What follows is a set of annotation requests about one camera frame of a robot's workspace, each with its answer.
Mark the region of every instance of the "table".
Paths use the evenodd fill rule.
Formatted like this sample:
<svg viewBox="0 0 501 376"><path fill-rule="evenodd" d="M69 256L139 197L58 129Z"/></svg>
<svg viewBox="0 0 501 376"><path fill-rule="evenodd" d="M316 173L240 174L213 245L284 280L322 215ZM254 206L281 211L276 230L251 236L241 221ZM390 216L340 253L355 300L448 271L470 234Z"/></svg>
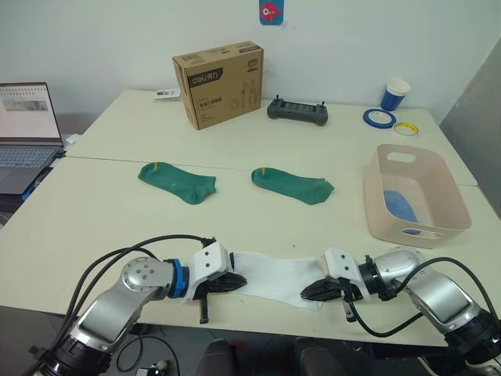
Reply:
<svg viewBox="0 0 501 376"><path fill-rule="evenodd" d="M323 204L306 205L254 186L247 171L185 167L215 175L217 193L199 205L151 187L137 178L143 163L64 158L0 231L2 263L0 305L63 313L83 269L100 255L166 233L216 236L230 251L259 251L277 258L320 256L334 245L360 261L395 245L372 237L366 224L362 179L326 174L336 190ZM475 186L459 187L472 227L441 248L424 250L427 258L447 255L478 274L501 308L499 284L500 225ZM152 244L158 257L185 262L200 249L197 242ZM117 279L112 268L90 298ZM437 266L483 305L468 277L454 266ZM416 311L404 295L389 302L359 302L364 319L376 330L400 324ZM296 309L238 294L209 296L211 322L206 327L295 334L354 341L445 345L425 320L390 338L374 338L345 321L339 302L318 312ZM145 306L141 321L197 327L198 303L164 300Z"/></svg>
<svg viewBox="0 0 501 376"><path fill-rule="evenodd" d="M247 171L268 166L311 177L331 172L360 177L378 145L400 143L440 153L458 184L477 185L427 110L395 111L399 121L419 127L416 137L370 127L362 120L369 107L327 104L329 120L319 127L269 119L269 101L263 101L260 110L197 131L182 102L158 102L153 97L153 92L124 91L68 155Z"/></svg>

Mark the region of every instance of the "beige storage basket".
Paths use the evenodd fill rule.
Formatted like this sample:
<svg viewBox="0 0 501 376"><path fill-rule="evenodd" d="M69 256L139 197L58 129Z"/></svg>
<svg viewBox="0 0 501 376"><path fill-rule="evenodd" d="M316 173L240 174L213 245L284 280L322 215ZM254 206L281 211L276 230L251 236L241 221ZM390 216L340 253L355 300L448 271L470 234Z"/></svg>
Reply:
<svg viewBox="0 0 501 376"><path fill-rule="evenodd" d="M398 191L418 223L392 215L384 201L385 190ZM381 240L434 248L471 226L447 164L431 150L379 145L364 175L364 194L370 232Z"/></svg>

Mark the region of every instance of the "remote controller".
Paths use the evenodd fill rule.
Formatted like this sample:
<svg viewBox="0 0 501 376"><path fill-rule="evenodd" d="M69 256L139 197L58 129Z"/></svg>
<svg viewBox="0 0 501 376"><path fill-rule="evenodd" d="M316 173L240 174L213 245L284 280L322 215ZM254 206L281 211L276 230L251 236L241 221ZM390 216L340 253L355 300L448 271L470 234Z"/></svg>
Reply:
<svg viewBox="0 0 501 376"><path fill-rule="evenodd" d="M317 125L324 125L327 121L327 107L324 102L313 106L311 104L286 102L276 96L268 106L267 112L271 119L287 118L294 120L310 121Z"/></svg>

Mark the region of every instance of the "box label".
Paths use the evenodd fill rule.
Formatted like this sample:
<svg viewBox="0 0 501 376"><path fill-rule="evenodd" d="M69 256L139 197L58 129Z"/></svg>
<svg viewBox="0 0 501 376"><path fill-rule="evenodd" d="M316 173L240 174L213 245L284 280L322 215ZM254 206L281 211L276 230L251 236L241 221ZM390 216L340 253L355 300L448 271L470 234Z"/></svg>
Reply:
<svg viewBox="0 0 501 376"><path fill-rule="evenodd" d="M207 70L202 73L188 76L188 85L190 88L208 84L209 82L217 81L222 77L222 67L217 69Z"/></svg>

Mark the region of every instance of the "floor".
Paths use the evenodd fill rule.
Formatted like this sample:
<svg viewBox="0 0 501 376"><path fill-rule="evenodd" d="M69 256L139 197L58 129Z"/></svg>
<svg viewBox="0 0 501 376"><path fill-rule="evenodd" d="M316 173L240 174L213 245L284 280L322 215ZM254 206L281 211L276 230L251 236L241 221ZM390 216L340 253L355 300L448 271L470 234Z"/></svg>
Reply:
<svg viewBox="0 0 501 376"><path fill-rule="evenodd" d="M18 376L28 368L33 359L27 350L32 345L48 346L61 320L47 313L0 306L0 374ZM236 347L241 375L290 375L290 348L295 339L292 336L169 326L154 326L150 334L164 339L176 351L182 376L196 373L205 348L215 338L224 338ZM354 351L342 341L320 341L336 354L350 375L428 375L415 359L374 360L363 351ZM136 342L124 351L122 368L134 363L138 350ZM173 357L163 343L144 339L144 353L139 366L148 367L159 360L170 363ZM127 373L118 371L115 361L114 357L106 375L135 375L135 370ZM168 375L175 375L173 366Z"/></svg>

